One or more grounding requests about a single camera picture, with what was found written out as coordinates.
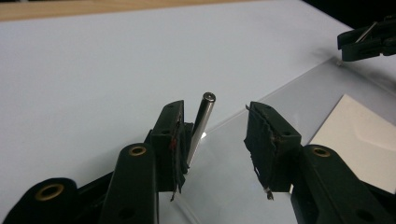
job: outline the clip jaw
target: clip jaw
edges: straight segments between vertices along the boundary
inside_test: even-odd
[[[344,62],[396,54],[396,15],[369,27],[342,33],[337,36],[337,42]]]

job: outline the transparent plastic sheet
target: transparent plastic sheet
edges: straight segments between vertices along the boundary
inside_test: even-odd
[[[330,59],[260,100],[303,136],[302,145],[309,143],[344,94],[396,124],[395,92],[336,63]],[[161,223],[297,222],[288,193],[275,193],[274,201],[266,199],[243,142],[247,123],[248,112],[243,111],[208,132],[182,194],[171,203],[170,194],[160,195]]]

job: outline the white table surface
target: white table surface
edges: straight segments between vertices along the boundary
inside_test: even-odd
[[[110,172],[170,102],[185,100],[194,122],[202,94],[214,92],[215,128],[339,57],[336,37],[348,30],[300,1],[0,22],[0,219],[44,179],[82,186]],[[392,88],[394,64],[356,66]]]

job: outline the envelope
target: envelope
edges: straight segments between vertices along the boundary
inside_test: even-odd
[[[310,144],[335,150],[362,181],[396,192],[396,127],[344,95]]]

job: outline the brass grommet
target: brass grommet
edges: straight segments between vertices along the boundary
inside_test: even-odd
[[[56,198],[64,191],[64,185],[62,184],[50,184],[40,189],[35,194],[35,199],[44,202]]]
[[[312,152],[319,157],[330,157],[331,155],[326,149],[320,147],[312,148]]]
[[[133,147],[129,149],[129,155],[131,156],[141,156],[146,153],[145,147]]]

